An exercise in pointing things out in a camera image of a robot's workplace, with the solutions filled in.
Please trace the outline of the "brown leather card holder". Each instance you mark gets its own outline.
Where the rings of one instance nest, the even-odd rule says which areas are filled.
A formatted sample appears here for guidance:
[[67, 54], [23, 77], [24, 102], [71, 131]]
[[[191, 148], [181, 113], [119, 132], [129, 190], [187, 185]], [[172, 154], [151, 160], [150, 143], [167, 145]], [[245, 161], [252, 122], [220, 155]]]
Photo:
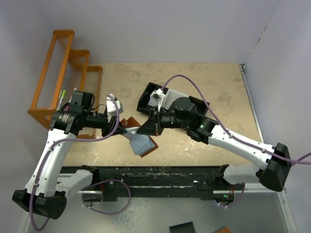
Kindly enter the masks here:
[[129, 140], [133, 153], [141, 158], [158, 149], [157, 143], [147, 135], [137, 134], [141, 125], [131, 116], [128, 119], [123, 118], [121, 125], [125, 130], [123, 136]]

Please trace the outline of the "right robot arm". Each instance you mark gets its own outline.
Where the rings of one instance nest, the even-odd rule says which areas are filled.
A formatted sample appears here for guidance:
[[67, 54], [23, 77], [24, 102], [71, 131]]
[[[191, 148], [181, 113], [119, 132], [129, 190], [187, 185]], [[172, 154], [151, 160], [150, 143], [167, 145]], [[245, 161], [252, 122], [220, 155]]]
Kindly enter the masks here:
[[283, 190], [292, 167], [289, 149], [284, 144], [272, 146], [234, 134], [219, 122], [200, 114], [196, 104], [186, 97], [177, 98], [169, 109], [152, 109], [137, 133], [160, 136], [166, 128], [186, 130], [196, 142], [225, 149], [251, 162], [244, 166], [225, 166], [216, 178], [221, 190], [238, 183], [260, 183], [272, 191]]

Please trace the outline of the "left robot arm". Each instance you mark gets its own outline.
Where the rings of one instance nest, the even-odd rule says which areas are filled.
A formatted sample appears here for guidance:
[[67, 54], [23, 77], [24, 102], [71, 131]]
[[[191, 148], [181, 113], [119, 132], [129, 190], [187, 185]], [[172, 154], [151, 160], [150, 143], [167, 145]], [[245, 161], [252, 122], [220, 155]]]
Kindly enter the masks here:
[[25, 187], [16, 190], [12, 196], [12, 200], [30, 216], [58, 219], [68, 200], [77, 192], [99, 187], [99, 169], [90, 166], [81, 166], [64, 183], [57, 182], [66, 155], [72, 143], [80, 140], [78, 134], [83, 128], [100, 129], [101, 140], [124, 132], [119, 129], [123, 112], [121, 102], [110, 94], [106, 110], [98, 113], [92, 108], [94, 98], [90, 92], [74, 91], [71, 101], [52, 115], [48, 139], [38, 165]]

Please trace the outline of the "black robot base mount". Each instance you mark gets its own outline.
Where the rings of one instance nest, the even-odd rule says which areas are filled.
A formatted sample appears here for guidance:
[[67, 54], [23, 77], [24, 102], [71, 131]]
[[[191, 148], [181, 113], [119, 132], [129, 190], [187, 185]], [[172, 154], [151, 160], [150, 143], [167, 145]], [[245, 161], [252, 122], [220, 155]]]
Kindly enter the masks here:
[[226, 166], [100, 166], [96, 182], [85, 189], [86, 200], [118, 198], [197, 198], [231, 203], [243, 184], [223, 179]]

